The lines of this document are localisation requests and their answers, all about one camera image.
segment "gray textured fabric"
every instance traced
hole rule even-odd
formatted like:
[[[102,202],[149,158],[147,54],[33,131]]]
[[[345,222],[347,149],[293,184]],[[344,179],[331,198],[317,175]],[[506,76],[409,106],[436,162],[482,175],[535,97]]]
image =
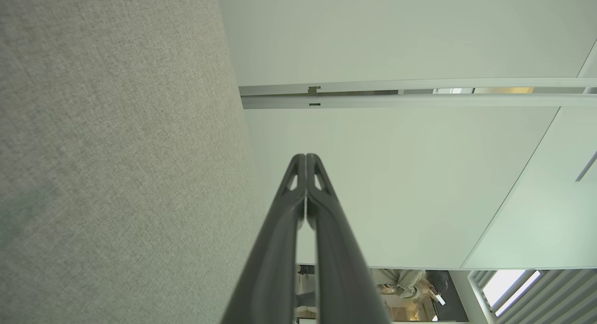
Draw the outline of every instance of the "gray textured fabric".
[[[217,322],[266,212],[217,0],[0,14],[0,322]]]

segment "person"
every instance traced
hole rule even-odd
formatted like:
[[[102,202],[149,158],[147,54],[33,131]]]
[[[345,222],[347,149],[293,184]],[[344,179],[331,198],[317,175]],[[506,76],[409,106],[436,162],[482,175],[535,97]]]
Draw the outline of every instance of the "person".
[[[395,294],[405,301],[418,301],[433,288],[424,270],[371,269],[371,276],[380,294]],[[296,295],[294,303],[297,308],[315,307],[315,292]]]

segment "gray fabric surface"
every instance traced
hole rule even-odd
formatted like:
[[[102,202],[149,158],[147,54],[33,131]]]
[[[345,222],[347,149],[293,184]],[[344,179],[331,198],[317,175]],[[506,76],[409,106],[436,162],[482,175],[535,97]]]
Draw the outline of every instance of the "gray fabric surface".
[[[0,322],[217,322],[266,213],[217,0],[0,14]]]

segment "window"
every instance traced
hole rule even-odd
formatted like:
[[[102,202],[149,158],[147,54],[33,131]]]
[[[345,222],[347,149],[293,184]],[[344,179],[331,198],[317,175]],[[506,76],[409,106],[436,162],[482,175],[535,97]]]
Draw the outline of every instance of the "window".
[[[498,270],[476,272],[476,279],[491,311],[501,316],[541,276],[538,270]]]

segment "white wall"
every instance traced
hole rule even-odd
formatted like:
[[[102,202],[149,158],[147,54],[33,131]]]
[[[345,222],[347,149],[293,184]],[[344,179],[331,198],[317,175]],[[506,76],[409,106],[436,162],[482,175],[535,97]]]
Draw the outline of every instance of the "white wall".
[[[597,0],[220,0],[220,6],[239,86],[576,77],[597,39]]]
[[[458,269],[554,107],[245,110],[268,209],[290,158],[320,155],[367,263]],[[297,260],[315,262],[305,225]]]
[[[597,108],[562,107],[467,269],[597,267]]]
[[[593,45],[593,49],[584,61],[583,68],[580,69],[578,77],[597,77],[597,41]]]

